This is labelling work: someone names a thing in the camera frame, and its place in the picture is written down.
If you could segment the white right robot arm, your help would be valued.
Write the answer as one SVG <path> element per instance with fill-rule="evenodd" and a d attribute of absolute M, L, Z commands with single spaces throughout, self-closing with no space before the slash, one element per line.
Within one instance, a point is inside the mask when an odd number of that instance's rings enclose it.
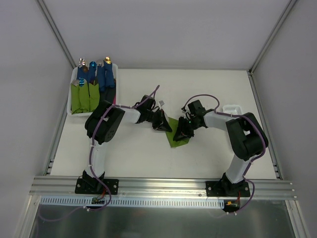
<path fill-rule="evenodd" d="M 190 139 L 201 127 L 216 128 L 227 133 L 233 159 L 219 181 L 206 182 L 208 197 L 250 197 L 245 175 L 251 163 L 265 154 L 268 139 L 253 113 L 232 115 L 206 110 L 199 100 L 188 105 L 189 115 L 180 117 L 174 141 Z"/>

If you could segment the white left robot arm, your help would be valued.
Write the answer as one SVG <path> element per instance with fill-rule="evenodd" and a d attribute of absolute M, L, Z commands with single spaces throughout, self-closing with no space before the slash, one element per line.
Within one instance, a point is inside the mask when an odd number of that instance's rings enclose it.
<path fill-rule="evenodd" d="M 172 132 L 168 117 L 156 101 L 144 95 L 132 107 L 120 107 L 102 101 L 85 122 L 90 142 L 88 165 L 77 179 L 76 194 L 117 195 L 119 180 L 105 178 L 106 152 L 122 121 L 138 124 L 149 122 L 155 131 Z"/>

